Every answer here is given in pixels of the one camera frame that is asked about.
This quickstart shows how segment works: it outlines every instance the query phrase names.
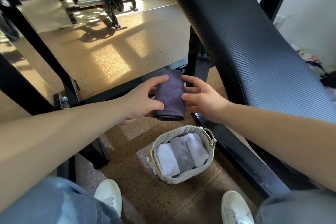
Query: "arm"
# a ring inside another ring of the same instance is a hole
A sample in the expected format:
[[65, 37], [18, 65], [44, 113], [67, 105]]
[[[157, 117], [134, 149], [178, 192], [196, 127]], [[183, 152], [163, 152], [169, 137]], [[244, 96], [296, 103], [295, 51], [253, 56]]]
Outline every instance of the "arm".
[[186, 111], [222, 123], [323, 186], [336, 191], [336, 124], [238, 105], [202, 80], [183, 76], [197, 87], [182, 98]]
[[154, 77], [118, 99], [0, 124], [0, 212], [114, 125], [162, 110], [148, 93], [167, 80]]

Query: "basket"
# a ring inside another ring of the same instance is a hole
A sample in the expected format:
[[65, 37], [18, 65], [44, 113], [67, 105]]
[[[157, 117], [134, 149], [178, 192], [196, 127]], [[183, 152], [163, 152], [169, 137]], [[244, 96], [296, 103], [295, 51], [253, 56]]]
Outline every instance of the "basket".
[[[203, 142], [204, 148], [208, 151], [209, 153], [209, 158], [208, 160], [204, 163], [204, 165], [193, 168], [191, 170], [185, 171], [184, 173], [181, 173], [179, 175], [176, 175], [174, 177], [165, 175], [162, 172], [160, 163], [156, 157], [156, 149], [160, 144], [163, 143], [168, 143], [171, 139], [177, 136], [183, 136], [187, 133], [197, 133], [199, 137], [201, 138]], [[174, 129], [172, 131], [169, 131], [167, 133], [164, 133], [163, 135], [159, 136], [155, 142], [153, 143], [153, 146], [150, 150], [150, 157], [147, 157], [147, 162], [149, 165], [152, 167], [154, 174], [156, 174], [162, 181], [170, 184], [178, 184], [181, 182], [184, 182], [191, 177], [200, 174], [204, 170], [206, 170], [214, 156], [214, 149], [215, 149], [215, 144], [216, 144], [216, 139], [214, 138], [212, 132], [208, 130], [207, 128], [202, 128], [202, 127], [197, 127], [197, 126], [184, 126], [180, 127], [177, 129]]]

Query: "towel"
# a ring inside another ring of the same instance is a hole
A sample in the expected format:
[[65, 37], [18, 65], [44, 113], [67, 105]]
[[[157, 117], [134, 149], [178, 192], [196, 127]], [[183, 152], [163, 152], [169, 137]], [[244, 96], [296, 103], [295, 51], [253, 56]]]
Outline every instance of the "towel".
[[163, 110], [156, 110], [153, 115], [158, 120], [180, 121], [186, 115], [184, 101], [181, 95], [185, 92], [183, 75], [179, 70], [163, 69], [156, 76], [168, 75], [169, 80], [156, 86], [155, 100], [164, 103]]
[[195, 162], [188, 150], [184, 137], [174, 137], [169, 141], [169, 143], [174, 152], [181, 173], [193, 169], [195, 167]]
[[165, 175], [174, 176], [181, 173], [169, 143], [160, 144], [156, 148], [156, 157]]
[[184, 136], [184, 139], [196, 167], [204, 165], [209, 158], [209, 153], [204, 148], [200, 136], [197, 133], [188, 133]]

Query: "carbon fiber texture upholstery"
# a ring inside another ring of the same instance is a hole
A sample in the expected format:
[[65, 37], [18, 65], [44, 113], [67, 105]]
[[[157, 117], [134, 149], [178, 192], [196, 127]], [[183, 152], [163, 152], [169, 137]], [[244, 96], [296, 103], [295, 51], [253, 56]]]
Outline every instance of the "carbon fiber texture upholstery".
[[177, 0], [230, 101], [336, 122], [322, 84], [256, 0]]

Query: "shoe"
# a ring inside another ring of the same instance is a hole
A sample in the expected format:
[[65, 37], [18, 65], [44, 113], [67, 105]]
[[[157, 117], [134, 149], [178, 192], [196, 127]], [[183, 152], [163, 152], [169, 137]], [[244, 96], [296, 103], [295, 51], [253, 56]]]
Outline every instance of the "shoe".
[[222, 198], [222, 221], [223, 224], [254, 224], [249, 206], [238, 192], [225, 192]]
[[123, 202], [119, 186], [114, 180], [107, 179], [99, 184], [93, 197], [113, 207], [121, 217]]

